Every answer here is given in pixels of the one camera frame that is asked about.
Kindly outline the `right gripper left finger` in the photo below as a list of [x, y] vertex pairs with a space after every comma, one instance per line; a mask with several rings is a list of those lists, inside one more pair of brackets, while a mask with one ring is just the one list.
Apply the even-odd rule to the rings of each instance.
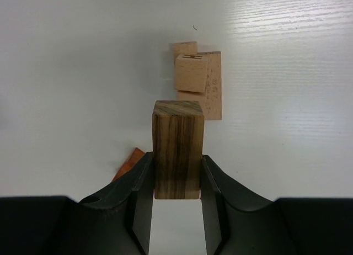
[[68, 233], [69, 254], [148, 254], [153, 206], [153, 157], [79, 202]]

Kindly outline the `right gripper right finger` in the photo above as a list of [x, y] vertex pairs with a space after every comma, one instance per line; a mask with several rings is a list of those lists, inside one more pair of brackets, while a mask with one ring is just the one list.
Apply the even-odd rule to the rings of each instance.
[[201, 202], [207, 254], [278, 254], [274, 203], [231, 178], [204, 156]]

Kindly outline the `reddish arch wood block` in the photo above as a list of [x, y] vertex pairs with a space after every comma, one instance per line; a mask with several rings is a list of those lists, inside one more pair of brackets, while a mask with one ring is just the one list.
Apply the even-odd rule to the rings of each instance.
[[134, 150], [129, 155], [129, 157], [119, 167], [118, 171], [116, 172], [115, 176], [112, 179], [112, 182], [119, 179], [127, 172], [129, 172], [144, 155], [145, 155], [144, 151], [142, 151], [138, 147], [135, 147]]

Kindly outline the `striped plywood block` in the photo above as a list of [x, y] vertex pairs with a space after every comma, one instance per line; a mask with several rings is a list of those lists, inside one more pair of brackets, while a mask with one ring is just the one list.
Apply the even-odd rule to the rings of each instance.
[[156, 101], [152, 113], [156, 199], [199, 198], [204, 129], [199, 102]]

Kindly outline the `wood cube with letter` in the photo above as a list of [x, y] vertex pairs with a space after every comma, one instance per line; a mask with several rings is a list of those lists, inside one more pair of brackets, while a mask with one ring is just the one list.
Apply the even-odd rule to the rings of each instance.
[[175, 89], [203, 93], [207, 70], [208, 56], [180, 54], [175, 60]]

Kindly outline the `small light wood cube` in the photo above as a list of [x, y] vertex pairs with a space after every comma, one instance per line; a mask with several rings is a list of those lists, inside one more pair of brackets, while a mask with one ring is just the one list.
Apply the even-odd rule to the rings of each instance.
[[176, 59], [180, 54], [196, 55], [198, 48], [196, 41], [179, 42], [172, 44], [173, 56]]

